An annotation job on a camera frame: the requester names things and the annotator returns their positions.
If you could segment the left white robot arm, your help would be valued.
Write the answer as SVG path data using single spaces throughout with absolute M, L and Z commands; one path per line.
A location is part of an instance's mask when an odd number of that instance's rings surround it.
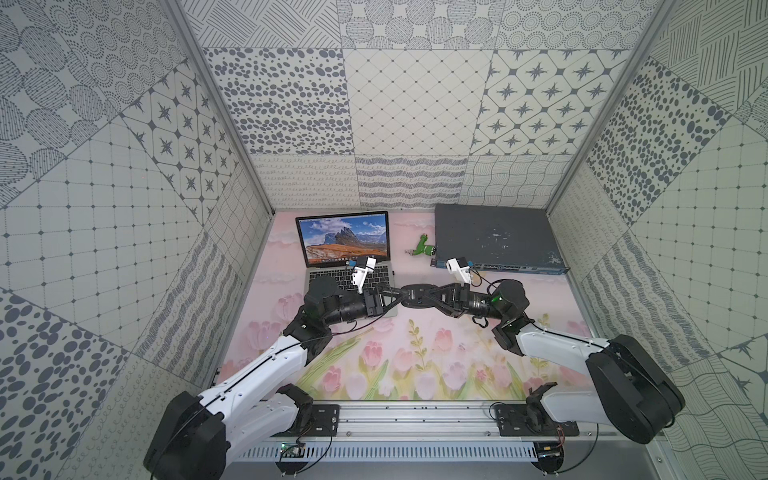
M 152 479 L 218 479 L 254 444 L 310 427 L 313 399 L 288 379 L 335 336 L 333 326 L 375 320 L 403 304 L 404 288 L 343 290 L 334 279 L 312 281 L 296 316 L 275 343 L 223 382 L 183 391 L 166 407 L 143 465 Z

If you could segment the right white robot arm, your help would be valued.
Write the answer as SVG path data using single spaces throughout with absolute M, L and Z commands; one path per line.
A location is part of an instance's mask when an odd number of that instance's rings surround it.
M 588 378 L 585 386 L 544 383 L 527 398 L 535 422 L 589 422 L 613 426 L 626 438 L 649 443 L 674 425 L 684 395 L 633 337 L 586 338 L 538 324 L 517 280 L 494 282 L 483 293 L 469 285 L 427 285 L 412 296 L 416 306 L 458 318 L 495 319 L 492 333 L 505 351 L 557 364 Z

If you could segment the black wireless mouse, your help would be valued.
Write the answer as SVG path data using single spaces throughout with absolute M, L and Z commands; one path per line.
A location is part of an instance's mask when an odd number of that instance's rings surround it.
M 400 304 L 411 309 L 432 308 L 435 304 L 433 293 L 437 286 L 431 284 L 412 284 L 400 289 Z

